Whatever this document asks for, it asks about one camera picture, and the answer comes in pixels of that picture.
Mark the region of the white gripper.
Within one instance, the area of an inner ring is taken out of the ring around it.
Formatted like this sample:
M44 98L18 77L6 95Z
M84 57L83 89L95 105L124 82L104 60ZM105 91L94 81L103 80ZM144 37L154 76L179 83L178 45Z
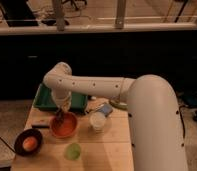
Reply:
M51 96L53 102L60 108L56 114L56 124L60 126L64 122L64 112L68 112L71 107L72 95L71 92L60 93L53 91Z

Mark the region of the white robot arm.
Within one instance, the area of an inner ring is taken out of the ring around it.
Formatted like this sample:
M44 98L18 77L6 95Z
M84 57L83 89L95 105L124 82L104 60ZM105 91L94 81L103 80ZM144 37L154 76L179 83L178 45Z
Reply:
M74 76L67 63L59 62L43 83L57 106L71 92L125 103L135 171L188 171L179 104L166 79L153 74L135 79Z

